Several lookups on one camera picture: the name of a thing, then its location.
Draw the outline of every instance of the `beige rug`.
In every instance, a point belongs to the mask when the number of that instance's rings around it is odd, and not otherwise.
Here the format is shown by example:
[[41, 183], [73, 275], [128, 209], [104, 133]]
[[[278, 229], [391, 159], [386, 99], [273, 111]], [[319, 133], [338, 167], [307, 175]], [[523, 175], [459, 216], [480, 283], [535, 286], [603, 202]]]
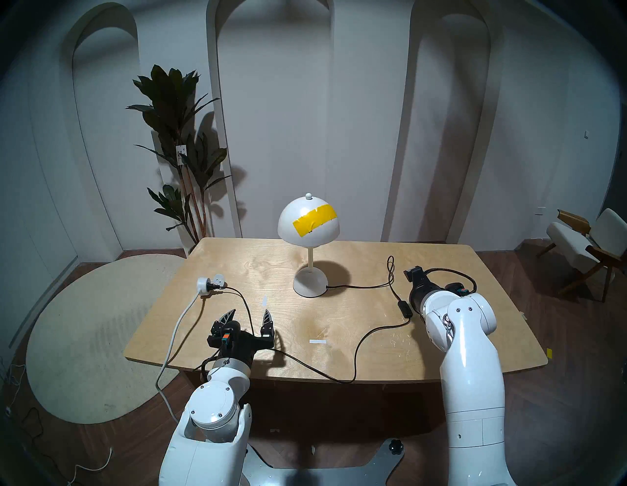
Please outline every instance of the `beige rug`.
[[[126, 360], [124, 348], [184, 261], [174, 255], [113, 261], [48, 304], [26, 351], [28, 382], [42, 407], [68, 422], [101, 423], [157, 394], [159, 368]], [[161, 388], [177, 373], [166, 369]]]

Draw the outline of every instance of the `black knob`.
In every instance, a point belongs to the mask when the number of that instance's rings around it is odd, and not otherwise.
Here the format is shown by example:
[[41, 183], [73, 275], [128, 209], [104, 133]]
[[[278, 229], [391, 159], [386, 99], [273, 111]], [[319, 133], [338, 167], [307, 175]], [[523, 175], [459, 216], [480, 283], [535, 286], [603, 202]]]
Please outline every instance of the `black knob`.
[[390, 442], [390, 451], [393, 455], [398, 456], [403, 452], [403, 449], [405, 449], [405, 446], [400, 440], [392, 439], [392, 442]]

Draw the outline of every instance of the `yellow sticker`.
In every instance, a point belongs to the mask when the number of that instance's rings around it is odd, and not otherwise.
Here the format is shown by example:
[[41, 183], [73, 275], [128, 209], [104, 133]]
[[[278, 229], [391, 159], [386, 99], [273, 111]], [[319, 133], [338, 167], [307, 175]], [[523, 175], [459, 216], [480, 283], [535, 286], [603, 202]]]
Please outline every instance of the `yellow sticker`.
[[330, 204], [323, 204], [315, 209], [312, 209], [304, 216], [294, 221], [292, 224], [296, 228], [297, 233], [302, 238], [307, 233], [311, 233], [318, 226], [322, 226], [324, 223], [336, 219], [337, 214]]

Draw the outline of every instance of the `wooden chair frame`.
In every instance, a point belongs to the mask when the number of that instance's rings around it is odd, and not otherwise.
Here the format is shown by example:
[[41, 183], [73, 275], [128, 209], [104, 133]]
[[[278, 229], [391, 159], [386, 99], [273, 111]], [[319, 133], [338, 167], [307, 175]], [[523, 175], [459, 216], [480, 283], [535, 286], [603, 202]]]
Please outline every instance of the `wooden chair frame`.
[[[565, 222], [574, 231], [577, 231], [584, 236], [590, 233], [590, 223], [588, 223], [586, 218], [582, 218], [581, 216], [578, 216], [576, 214], [558, 209], [557, 219]], [[537, 258], [540, 258], [548, 251], [551, 251], [553, 248], [555, 248], [555, 246], [555, 243], [552, 242], [549, 246], [543, 248], [542, 251], [536, 255]], [[560, 289], [557, 294], [564, 295], [565, 293], [570, 292], [571, 290], [584, 283], [589, 277], [593, 276], [600, 269], [602, 269], [603, 267], [607, 267], [608, 272], [605, 277], [605, 286], [603, 287], [603, 302], [605, 302], [605, 298], [608, 295], [609, 281], [612, 277], [612, 270], [614, 268], [621, 268], [625, 264], [625, 261], [623, 260], [623, 257], [616, 256], [609, 251], [602, 250], [601, 248], [597, 248], [593, 245], [588, 245], [586, 247], [586, 251], [597, 260], [599, 260], [599, 263], [593, 266], [588, 272], [581, 275], [581, 277], [575, 279], [573, 282]]]

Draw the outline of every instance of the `table lamp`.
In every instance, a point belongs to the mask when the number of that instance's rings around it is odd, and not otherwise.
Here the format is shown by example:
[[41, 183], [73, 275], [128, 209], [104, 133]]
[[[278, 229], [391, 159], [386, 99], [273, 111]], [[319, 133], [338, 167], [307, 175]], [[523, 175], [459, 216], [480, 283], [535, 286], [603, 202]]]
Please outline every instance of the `table lamp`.
[[330, 243], [340, 234], [337, 214], [330, 204], [307, 193], [285, 206], [278, 219], [278, 235], [283, 241], [304, 246], [309, 264], [294, 276], [294, 291], [303, 297], [318, 297], [327, 291], [329, 281], [314, 267], [314, 248]]

